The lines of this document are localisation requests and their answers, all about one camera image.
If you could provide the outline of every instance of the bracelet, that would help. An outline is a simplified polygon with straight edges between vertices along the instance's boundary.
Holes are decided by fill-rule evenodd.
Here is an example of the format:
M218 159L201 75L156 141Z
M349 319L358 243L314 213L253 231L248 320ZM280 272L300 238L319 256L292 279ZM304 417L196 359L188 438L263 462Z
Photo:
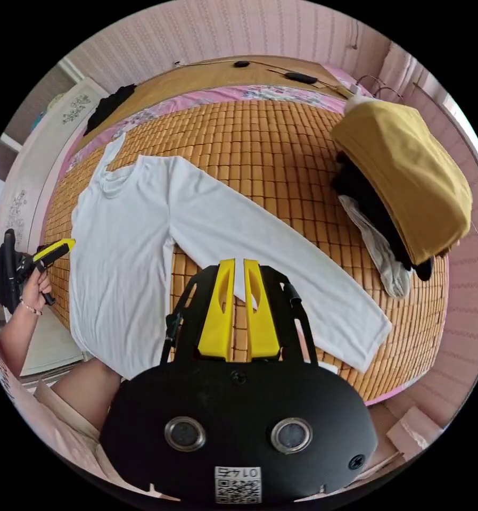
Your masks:
M33 312L33 314L36 314L37 316L41 316L42 315L42 311L41 310L37 310L37 309L34 309L33 307L30 307L29 305L26 305L22 299L22 296L19 298L20 302L30 311L30 312Z

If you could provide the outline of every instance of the sticker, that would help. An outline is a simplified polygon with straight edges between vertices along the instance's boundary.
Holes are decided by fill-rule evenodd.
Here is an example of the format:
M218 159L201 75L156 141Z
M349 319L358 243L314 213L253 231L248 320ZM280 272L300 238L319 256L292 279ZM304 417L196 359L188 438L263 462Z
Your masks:
M260 467L215 467L217 504L259 504L262 502Z

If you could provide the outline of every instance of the mustard yellow cloth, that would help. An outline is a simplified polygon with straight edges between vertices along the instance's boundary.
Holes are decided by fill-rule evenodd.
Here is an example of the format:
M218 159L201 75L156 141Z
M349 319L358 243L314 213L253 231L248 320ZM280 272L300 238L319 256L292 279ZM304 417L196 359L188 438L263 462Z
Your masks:
M414 108L362 103L332 137L383 201L413 264L467 234L472 192L466 178Z

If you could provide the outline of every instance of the wallpaper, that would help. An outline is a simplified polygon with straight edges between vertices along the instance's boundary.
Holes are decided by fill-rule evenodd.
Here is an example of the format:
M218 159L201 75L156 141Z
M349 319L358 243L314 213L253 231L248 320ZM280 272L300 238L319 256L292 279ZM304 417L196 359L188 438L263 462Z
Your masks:
M385 402L399 418L413 405L441 427L452 419L478 377L478 164L448 116L414 88L406 99L466 176L473 194L472 228L449 254L447 316L434 366L417 383Z
M358 49L351 48L357 44ZM124 18L68 58L108 92L189 64L232 55L281 55L377 75L389 40L303 0L174 0Z

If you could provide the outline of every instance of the qr code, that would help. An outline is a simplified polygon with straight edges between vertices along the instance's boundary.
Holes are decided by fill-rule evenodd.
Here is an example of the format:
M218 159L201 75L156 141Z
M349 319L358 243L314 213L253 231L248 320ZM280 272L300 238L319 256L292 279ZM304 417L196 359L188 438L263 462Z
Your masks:
M259 504L261 479L216 479L218 504Z

